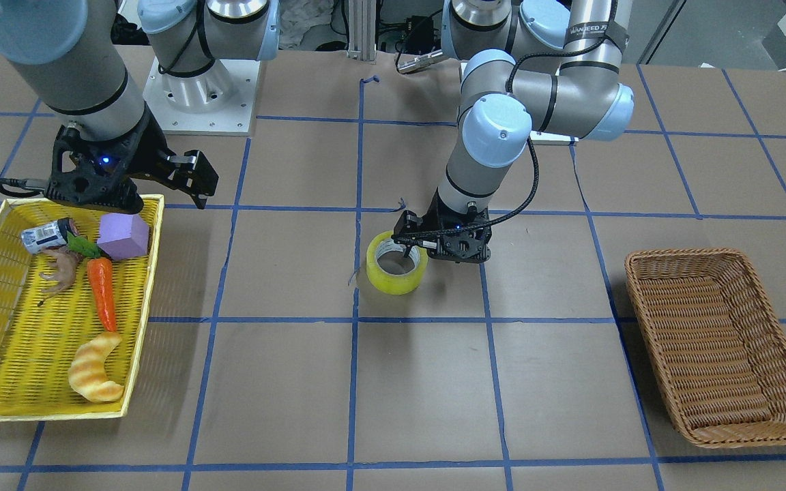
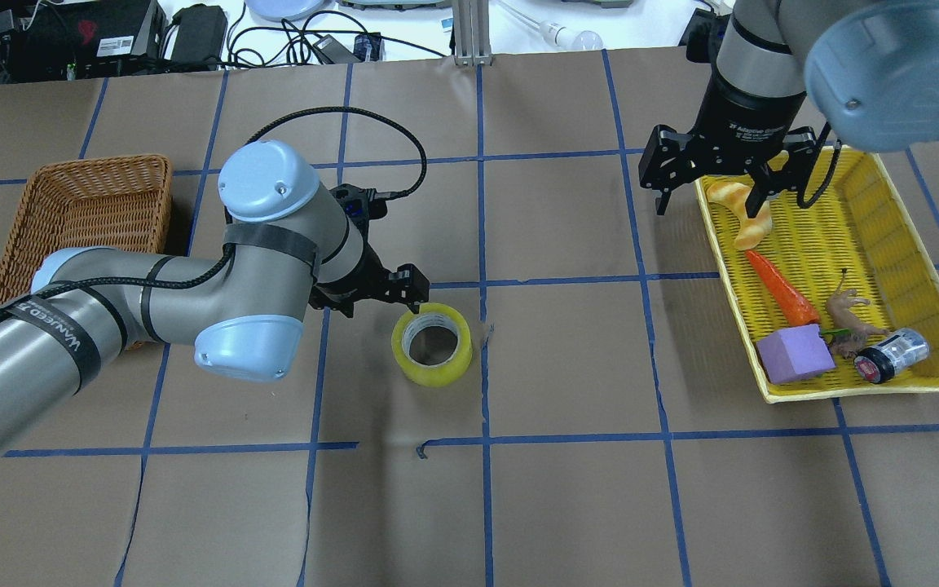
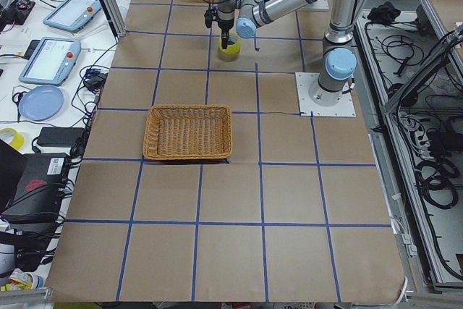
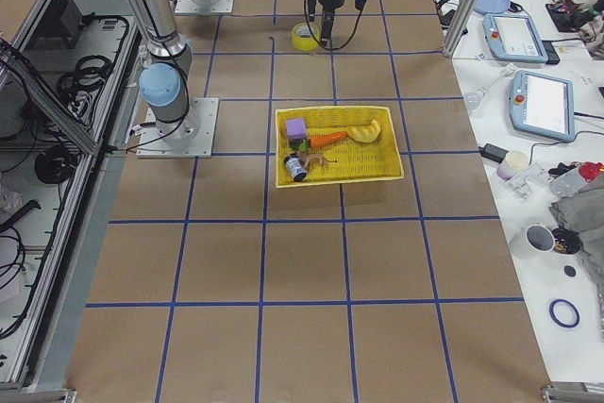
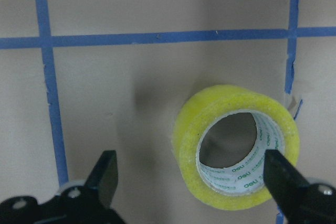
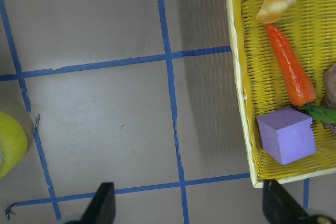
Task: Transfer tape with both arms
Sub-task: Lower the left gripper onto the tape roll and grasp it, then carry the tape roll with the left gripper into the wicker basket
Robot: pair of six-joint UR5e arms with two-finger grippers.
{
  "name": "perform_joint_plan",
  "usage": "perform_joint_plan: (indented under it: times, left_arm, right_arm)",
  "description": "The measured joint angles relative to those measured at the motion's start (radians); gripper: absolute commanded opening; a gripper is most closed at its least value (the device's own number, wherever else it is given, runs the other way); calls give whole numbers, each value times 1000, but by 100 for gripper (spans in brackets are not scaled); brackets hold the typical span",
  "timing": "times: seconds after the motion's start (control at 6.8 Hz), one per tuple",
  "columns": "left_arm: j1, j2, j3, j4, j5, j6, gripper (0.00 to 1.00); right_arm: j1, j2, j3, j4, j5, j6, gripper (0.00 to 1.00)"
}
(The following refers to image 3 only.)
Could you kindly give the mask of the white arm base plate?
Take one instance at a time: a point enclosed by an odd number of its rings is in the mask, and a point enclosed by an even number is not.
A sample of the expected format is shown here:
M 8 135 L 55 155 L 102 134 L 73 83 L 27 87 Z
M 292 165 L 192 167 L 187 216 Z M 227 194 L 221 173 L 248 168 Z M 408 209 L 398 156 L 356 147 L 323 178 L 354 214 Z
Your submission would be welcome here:
M 327 92 L 318 84 L 319 73 L 296 72 L 297 96 L 303 117 L 356 117 L 347 83 L 337 92 Z

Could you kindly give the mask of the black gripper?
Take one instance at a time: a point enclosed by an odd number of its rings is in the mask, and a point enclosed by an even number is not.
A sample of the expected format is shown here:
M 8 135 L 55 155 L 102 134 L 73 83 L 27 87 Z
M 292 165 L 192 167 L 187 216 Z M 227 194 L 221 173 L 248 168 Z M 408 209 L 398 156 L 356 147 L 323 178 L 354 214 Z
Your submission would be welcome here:
M 230 27 L 220 27 L 221 29 L 221 48 L 227 49 L 229 45 L 229 33 L 231 28 Z

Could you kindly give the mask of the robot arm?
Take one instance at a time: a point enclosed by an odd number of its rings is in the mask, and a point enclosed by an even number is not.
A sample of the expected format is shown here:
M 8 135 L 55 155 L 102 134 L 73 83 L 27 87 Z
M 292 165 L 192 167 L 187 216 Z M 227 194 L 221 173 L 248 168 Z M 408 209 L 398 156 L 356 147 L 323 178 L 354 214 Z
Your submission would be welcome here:
M 218 0 L 205 14 L 205 26 L 216 22 L 221 30 L 221 46 L 228 46 L 229 32 L 240 38 L 252 38 L 258 28 L 318 0 Z M 348 47 L 354 25 L 365 0 L 333 0 L 331 18 L 323 37 L 323 70 L 310 85 L 309 96 L 318 105 L 335 106 L 347 80 L 357 66 L 357 58 Z

